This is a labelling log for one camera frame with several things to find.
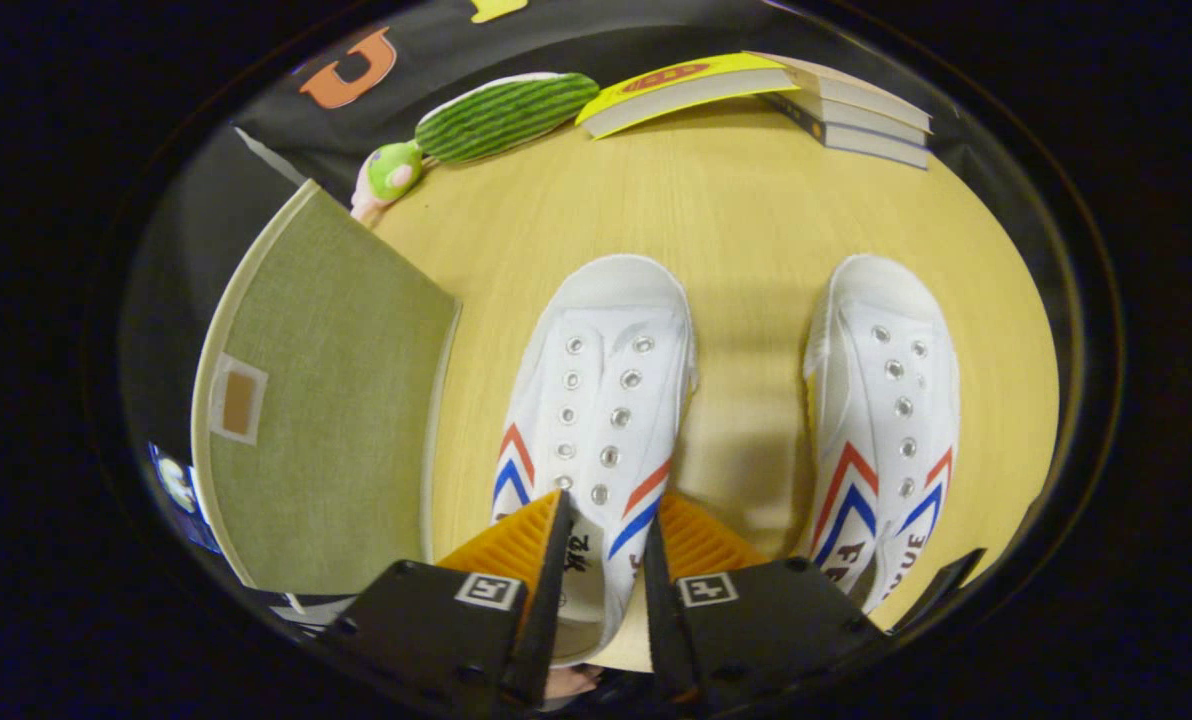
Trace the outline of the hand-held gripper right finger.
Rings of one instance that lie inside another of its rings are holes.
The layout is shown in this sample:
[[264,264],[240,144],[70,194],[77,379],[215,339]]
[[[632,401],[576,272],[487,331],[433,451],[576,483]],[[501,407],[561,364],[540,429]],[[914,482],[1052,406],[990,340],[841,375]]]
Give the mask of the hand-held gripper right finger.
[[679,706],[752,706],[873,662],[887,634],[801,555],[769,559],[670,491],[642,560],[657,687]]

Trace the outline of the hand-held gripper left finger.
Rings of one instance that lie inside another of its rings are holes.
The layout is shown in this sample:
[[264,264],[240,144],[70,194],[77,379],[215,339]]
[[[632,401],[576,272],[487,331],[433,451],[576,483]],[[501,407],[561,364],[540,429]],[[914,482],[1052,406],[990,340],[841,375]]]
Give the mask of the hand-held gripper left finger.
[[550,678],[572,503],[538,498],[442,561],[395,561],[325,647],[427,714],[526,714]]

